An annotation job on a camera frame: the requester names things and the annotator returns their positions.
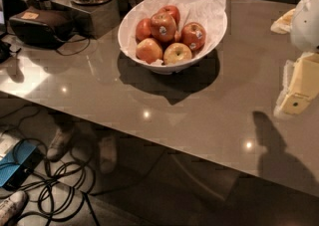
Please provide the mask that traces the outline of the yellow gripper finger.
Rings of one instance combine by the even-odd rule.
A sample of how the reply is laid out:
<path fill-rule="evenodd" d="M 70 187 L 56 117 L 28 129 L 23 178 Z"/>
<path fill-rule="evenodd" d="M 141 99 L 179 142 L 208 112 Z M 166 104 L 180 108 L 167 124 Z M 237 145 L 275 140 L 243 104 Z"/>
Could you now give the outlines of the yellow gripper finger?
<path fill-rule="evenodd" d="M 295 62 L 286 62 L 283 70 L 282 91 L 273 114 L 283 119 L 299 115 L 318 95 L 319 54 L 305 52 Z"/>

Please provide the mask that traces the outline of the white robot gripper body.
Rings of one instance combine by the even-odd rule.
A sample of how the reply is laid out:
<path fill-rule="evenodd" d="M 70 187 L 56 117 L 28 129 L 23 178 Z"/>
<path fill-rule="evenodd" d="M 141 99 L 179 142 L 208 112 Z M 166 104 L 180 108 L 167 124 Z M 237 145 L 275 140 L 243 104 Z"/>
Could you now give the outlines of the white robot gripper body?
<path fill-rule="evenodd" d="M 293 14 L 290 37 L 300 51 L 319 52 L 319 0 L 300 0 Z"/>

